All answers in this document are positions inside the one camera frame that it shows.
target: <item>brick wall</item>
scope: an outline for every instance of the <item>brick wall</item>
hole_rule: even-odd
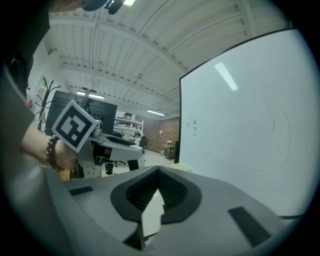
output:
[[[144,121],[143,133],[147,139],[147,149],[160,152],[164,148],[167,141],[172,141],[175,145],[179,140],[179,117],[166,119],[166,120],[154,120],[142,116],[136,116],[138,121]],[[175,155],[175,148],[173,147],[171,156]]]

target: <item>ceiling light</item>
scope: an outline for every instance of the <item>ceiling light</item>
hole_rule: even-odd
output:
[[[232,91],[238,91],[238,87],[233,80],[232,76],[226,69],[225,65],[222,62],[219,62],[218,64],[214,65],[215,69],[220,73],[222,78],[226,81],[226,84],[230,87]]]
[[[161,113],[158,113],[158,112],[154,112],[154,111],[152,111],[152,110],[147,110],[147,112],[150,112],[150,113],[153,113],[153,114],[157,114],[157,115],[162,116],[162,117],[165,116],[165,114],[161,114]]]
[[[136,0],[125,0],[123,4],[126,5],[126,6],[132,6],[135,1]]]
[[[82,95],[82,96],[86,95],[86,93],[83,92],[83,91],[77,91],[76,93],[79,94],[79,95]],[[96,95],[96,94],[92,94],[92,93],[89,93],[89,97],[91,97],[91,98],[97,98],[97,99],[102,99],[102,100],[105,99],[105,96],[100,96],[100,95]]]

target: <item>hand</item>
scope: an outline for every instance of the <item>hand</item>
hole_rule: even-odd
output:
[[[77,155],[60,139],[55,145],[55,163],[57,171],[75,170],[77,168]]]

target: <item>computer monitor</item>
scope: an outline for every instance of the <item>computer monitor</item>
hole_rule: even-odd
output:
[[[74,100],[81,106],[83,99],[83,96],[57,90],[52,98],[50,109],[46,118],[45,134],[49,136],[53,135],[52,126],[71,100]],[[86,105],[86,109],[88,109],[90,116],[96,120],[102,121],[102,132],[109,135],[113,134],[117,107],[117,105],[92,98],[88,99]]]

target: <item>whiteboard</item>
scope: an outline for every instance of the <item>whiteboard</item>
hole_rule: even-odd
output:
[[[180,79],[179,162],[279,216],[303,214],[319,181],[319,85],[298,30],[217,55]]]

